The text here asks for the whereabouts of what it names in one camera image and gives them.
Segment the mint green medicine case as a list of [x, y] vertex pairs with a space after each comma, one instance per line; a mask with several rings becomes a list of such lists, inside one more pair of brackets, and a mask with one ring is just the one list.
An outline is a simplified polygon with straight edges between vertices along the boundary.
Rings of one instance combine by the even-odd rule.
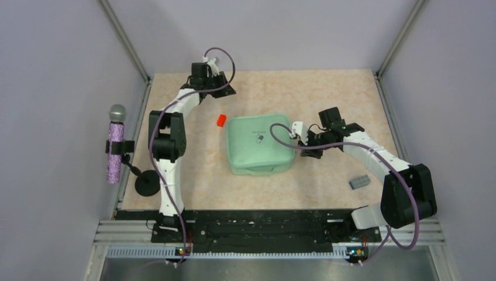
[[226, 149], [230, 171], [236, 175], [268, 176], [289, 170], [295, 150], [276, 141], [293, 144], [286, 129], [290, 120], [284, 114], [237, 116], [226, 123]]

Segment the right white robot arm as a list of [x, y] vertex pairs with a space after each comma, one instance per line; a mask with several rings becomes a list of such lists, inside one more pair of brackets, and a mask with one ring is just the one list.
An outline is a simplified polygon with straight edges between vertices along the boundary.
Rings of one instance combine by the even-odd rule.
[[377, 144], [357, 123], [346, 123], [336, 107], [319, 112], [321, 130], [311, 131], [303, 122], [291, 124], [290, 136], [303, 146], [301, 156], [320, 159], [331, 143], [354, 157], [383, 185], [379, 203], [358, 208], [345, 219], [343, 234], [359, 241], [368, 228], [389, 225], [398, 229], [434, 216], [437, 203], [430, 170], [413, 165]]

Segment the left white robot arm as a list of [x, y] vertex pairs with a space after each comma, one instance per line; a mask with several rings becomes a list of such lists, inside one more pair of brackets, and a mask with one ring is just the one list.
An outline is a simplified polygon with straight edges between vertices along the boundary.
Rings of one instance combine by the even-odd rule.
[[187, 236], [182, 222], [180, 167], [187, 148], [185, 118], [208, 95], [214, 98], [236, 94], [230, 80], [219, 70], [216, 59], [192, 63], [191, 75], [172, 101], [149, 114], [149, 157], [159, 177], [161, 203], [157, 223], [174, 242]]

